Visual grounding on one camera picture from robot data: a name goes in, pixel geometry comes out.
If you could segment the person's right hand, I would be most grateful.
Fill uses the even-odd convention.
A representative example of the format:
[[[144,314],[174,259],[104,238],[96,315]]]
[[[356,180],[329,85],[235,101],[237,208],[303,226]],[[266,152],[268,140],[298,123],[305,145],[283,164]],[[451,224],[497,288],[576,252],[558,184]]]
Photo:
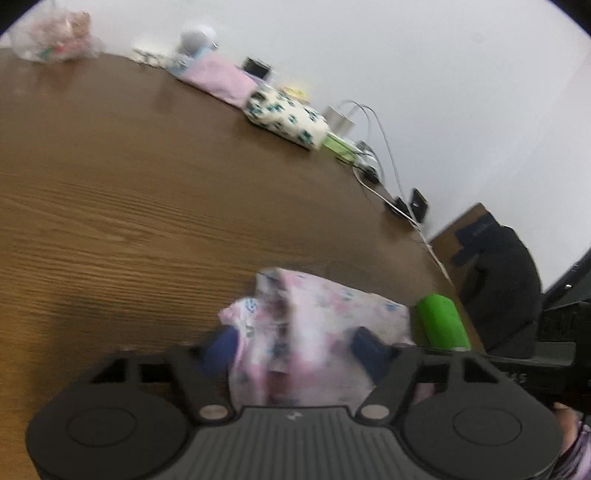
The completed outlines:
[[[579,436],[579,416],[575,410],[558,402],[554,404],[554,415],[562,431],[561,454],[565,454],[575,444]]]

